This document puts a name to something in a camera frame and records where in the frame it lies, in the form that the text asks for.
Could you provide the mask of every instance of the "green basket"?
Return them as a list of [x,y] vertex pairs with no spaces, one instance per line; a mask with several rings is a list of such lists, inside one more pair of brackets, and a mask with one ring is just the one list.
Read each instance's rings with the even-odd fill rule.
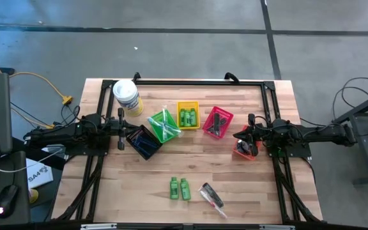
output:
[[[174,121],[173,117],[171,116],[170,112],[166,109],[165,110],[166,116],[167,116],[167,124],[171,125],[174,128],[178,128],[176,122]],[[159,122],[159,123],[163,123],[163,111],[159,112],[158,114],[155,114],[154,116],[152,116],[151,118],[153,118],[155,121]],[[176,136],[178,136],[178,132],[173,133],[174,135],[168,134],[167,133],[167,139],[163,140],[163,129],[162,127],[159,127],[157,125],[154,125],[152,123],[150,123],[151,127],[153,127],[154,132],[156,133],[156,136],[158,138],[158,140],[161,143],[165,143],[167,141],[170,141],[171,139],[175,138]]]

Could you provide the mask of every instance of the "pink basket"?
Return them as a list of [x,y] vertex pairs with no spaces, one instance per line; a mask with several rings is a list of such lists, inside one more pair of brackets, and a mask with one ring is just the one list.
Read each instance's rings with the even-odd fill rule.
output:
[[[210,129],[214,125],[214,114],[215,113],[220,114],[220,121],[222,119],[226,120],[225,124],[223,124],[220,127],[220,135],[215,135],[214,133],[211,133],[211,132],[208,131],[208,129]],[[225,111],[225,110],[223,110],[223,109],[221,109],[217,106],[214,106],[212,108],[212,111],[210,112],[210,115],[208,115],[208,118],[204,123],[203,130],[207,134],[210,134],[211,136],[213,136],[215,138],[221,139],[221,138],[223,138],[223,136],[227,132],[227,129],[228,129],[229,124],[231,123],[233,117],[234,117],[234,114],[231,114],[230,112],[227,112],[227,111]]]

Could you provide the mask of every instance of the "clear plastic bag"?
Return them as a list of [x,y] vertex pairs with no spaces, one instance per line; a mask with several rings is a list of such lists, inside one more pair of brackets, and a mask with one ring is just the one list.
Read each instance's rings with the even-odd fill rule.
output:
[[208,192],[205,190],[204,187],[201,187],[199,190],[199,193],[201,194],[201,196],[207,201],[209,202],[209,204],[215,208],[221,215],[221,217],[223,218],[228,218],[228,216],[218,207],[217,204],[215,204],[214,200],[210,197],[210,195],[208,195]]
[[147,118],[148,122],[162,129],[162,140],[163,141],[167,140],[172,135],[174,136],[177,135],[178,137],[182,137],[183,132],[178,127],[172,126],[167,123],[166,109],[167,109],[167,106],[163,105],[162,121],[155,121],[153,118]]

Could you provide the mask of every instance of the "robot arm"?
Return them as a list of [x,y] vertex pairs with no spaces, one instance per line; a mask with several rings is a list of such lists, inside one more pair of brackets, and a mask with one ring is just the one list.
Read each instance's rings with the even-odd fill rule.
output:
[[135,131],[138,126],[127,123],[122,108],[118,109],[119,119],[107,119],[102,123],[99,114],[82,116],[77,123],[67,126],[56,126],[54,129],[36,128],[24,136],[25,145],[31,148],[44,148],[50,144],[62,144],[65,147],[79,146],[82,148],[97,150],[108,142],[110,136],[119,136],[118,149],[124,150],[123,138],[129,132]]
[[255,118],[254,114],[249,114],[248,128],[234,134],[235,138],[245,141],[249,145],[252,156],[258,154],[257,141],[264,141],[267,147],[280,149],[298,143],[333,142],[352,146],[357,142],[352,129],[347,125],[305,127],[294,125],[283,119],[275,119],[267,127],[264,127],[262,123],[256,123]]

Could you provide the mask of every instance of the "small green bottle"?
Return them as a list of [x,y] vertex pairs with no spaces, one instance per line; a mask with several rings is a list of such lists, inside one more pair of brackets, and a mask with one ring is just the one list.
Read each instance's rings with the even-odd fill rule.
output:
[[185,120],[184,120],[184,126],[185,127],[191,127],[191,115],[189,111],[185,111]]
[[181,109],[180,111],[180,126],[184,127],[184,121],[185,121],[185,109]]
[[178,199],[178,181],[172,177],[170,181],[170,199]]
[[196,109],[191,109],[190,112],[191,115],[191,126],[197,126],[197,113],[196,113]]
[[183,200],[184,201],[190,200],[191,199],[190,185],[188,184],[188,181],[185,178],[181,179],[180,187],[181,187],[181,194],[183,195]]

